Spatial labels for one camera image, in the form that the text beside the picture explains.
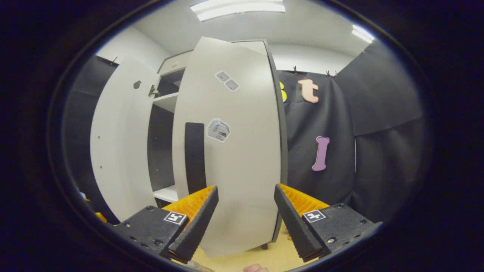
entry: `ceiling light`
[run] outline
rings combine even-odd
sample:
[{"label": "ceiling light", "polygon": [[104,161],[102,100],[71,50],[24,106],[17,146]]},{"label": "ceiling light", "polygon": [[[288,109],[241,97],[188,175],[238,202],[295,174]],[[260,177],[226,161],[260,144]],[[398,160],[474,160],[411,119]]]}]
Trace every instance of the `ceiling light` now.
[{"label": "ceiling light", "polygon": [[351,33],[360,37],[369,44],[375,39],[370,33],[368,33],[366,30],[362,29],[359,26],[353,25],[353,31]]},{"label": "ceiling light", "polygon": [[200,21],[241,12],[286,11],[283,0],[208,0],[190,8]]}]

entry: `cabinet door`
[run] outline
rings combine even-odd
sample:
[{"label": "cabinet door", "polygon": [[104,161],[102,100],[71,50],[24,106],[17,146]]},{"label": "cabinet door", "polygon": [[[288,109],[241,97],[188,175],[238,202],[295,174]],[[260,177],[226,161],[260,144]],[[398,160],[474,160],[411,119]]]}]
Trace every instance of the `cabinet door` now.
[{"label": "cabinet door", "polygon": [[[216,76],[220,71],[226,74],[222,79]],[[238,88],[227,87],[224,77]],[[190,56],[175,108],[173,170],[178,197],[187,196],[185,123],[203,123],[207,186],[217,185],[219,192],[200,244],[209,257],[235,254],[272,239],[274,188],[281,182],[276,95],[267,53],[202,37]],[[223,142],[207,134],[214,119],[229,127]]]},{"label": "cabinet door", "polygon": [[148,173],[148,124],[159,76],[126,57],[106,83],[91,125],[91,162],[97,185],[124,221],[155,205]]}]

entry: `wooden floor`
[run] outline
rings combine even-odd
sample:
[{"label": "wooden floor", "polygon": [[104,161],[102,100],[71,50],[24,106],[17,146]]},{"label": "wooden floor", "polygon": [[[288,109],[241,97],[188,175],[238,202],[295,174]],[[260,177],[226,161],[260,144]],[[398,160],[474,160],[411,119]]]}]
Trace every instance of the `wooden floor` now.
[{"label": "wooden floor", "polygon": [[270,272],[282,272],[310,263],[311,261],[304,263],[299,258],[294,244],[287,239],[288,237],[289,234],[283,222],[277,241],[269,243],[267,250],[258,247],[226,257],[208,258],[203,250],[198,248],[192,260],[215,272],[242,272],[244,267],[252,264],[266,267]]}]

